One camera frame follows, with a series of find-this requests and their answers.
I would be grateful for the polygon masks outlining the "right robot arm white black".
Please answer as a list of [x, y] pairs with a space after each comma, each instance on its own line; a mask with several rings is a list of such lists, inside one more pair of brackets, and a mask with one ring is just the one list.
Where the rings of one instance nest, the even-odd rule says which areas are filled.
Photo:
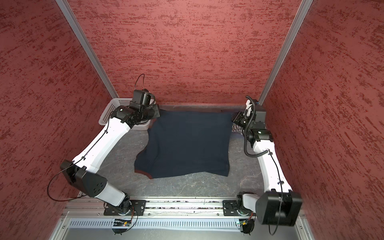
[[303, 200], [284, 176], [275, 141], [266, 127], [266, 115], [259, 103], [247, 97], [245, 110], [232, 119], [233, 124], [242, 129], [245, 155], [258, 160], [264, 181], [262, 195], [247, 192], [237, 195], [237, 211], [240, 215], [248, 216], [249, 220], [258, 220], [262, 225], [292, 227], [297, 221]]

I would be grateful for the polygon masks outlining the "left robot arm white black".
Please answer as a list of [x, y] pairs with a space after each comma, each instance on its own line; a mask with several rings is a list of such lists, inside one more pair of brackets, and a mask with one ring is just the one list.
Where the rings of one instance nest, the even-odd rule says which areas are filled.
[[134, 90], [128, 106], [111, 112], [107, 124], [93, 141], [72, 161], [63, 161], [61, 172], [68, 183], [91, 198], [113, 207], [119, 215], [132, 212], [128, 194], [108, 183], [98, 171], [113, 147], [134, 126], [160, 117], [155, 96], [148, 90]]

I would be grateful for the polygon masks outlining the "dark navy maroon-trimmed tank top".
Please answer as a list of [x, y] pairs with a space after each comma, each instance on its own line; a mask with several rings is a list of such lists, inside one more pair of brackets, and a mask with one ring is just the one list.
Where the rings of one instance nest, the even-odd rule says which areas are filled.
[[231, 113], [161, 111], [134, 169], [149, 179], [206, 172], [228, 176]]

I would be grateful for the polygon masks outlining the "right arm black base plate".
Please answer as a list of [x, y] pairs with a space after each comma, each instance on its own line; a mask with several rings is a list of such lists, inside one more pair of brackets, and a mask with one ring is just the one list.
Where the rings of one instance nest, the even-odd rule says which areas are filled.
[[249, 217], [251, 213], [241, 211], [238, 208], [236, 200], [224, 200], [223, 202], [223, 214], [225, 217]]

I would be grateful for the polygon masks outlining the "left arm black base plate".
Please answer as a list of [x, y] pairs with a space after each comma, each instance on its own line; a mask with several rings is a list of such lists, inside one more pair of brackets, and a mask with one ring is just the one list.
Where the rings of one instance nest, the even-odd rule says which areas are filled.
[[146, 203], [146, 200], [130, 200], [129, 206], [127, 208], [115, 207], [109, 203], [105, 203], [104, 216], [142, 216], [144, 214]]

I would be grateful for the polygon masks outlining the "grey-blue tank top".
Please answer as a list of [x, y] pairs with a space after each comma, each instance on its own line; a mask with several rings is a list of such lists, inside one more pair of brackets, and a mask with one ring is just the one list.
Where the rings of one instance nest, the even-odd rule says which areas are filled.
[[232, 125], [232, 133], [243, 135], [243, 132], [244, 132], [243, 127], [233, 123], [233, 125]]

